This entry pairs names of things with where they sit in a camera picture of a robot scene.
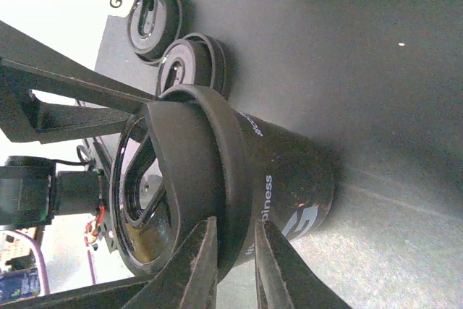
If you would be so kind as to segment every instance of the black table surface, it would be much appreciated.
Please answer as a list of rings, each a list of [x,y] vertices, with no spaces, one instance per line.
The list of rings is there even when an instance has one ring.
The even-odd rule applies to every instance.
[[[295,242],[316,274],[356,308],[463,305],[463,0],[190,0],[187,24],[224,43],[234,108],[332,150],[332,211]],[[96,70],[155,91],[125,19]]]

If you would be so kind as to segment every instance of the purple cable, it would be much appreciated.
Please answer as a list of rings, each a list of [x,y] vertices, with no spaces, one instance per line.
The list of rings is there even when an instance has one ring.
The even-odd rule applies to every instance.
[[[95,278],[95,270],[93,269],[93,261],[92,261],[92,254],[90,253],[90,250],[87,249],[87,258],[88,258],[88,264],[90,266],[90,275],[92,276],[92,284],[96,284],[96,278]]]
[[[41,295],[46,296],[50,294],[50,285],[48,283],[48,276],[46,273],[45,260],[37,242],[26,234],[18,231],[2,231],[6,235],[11,235],[13,238],[23,240],[29,244],[32,253],[34,254],[35,261],[37,262],[38,279],[41,282]]]

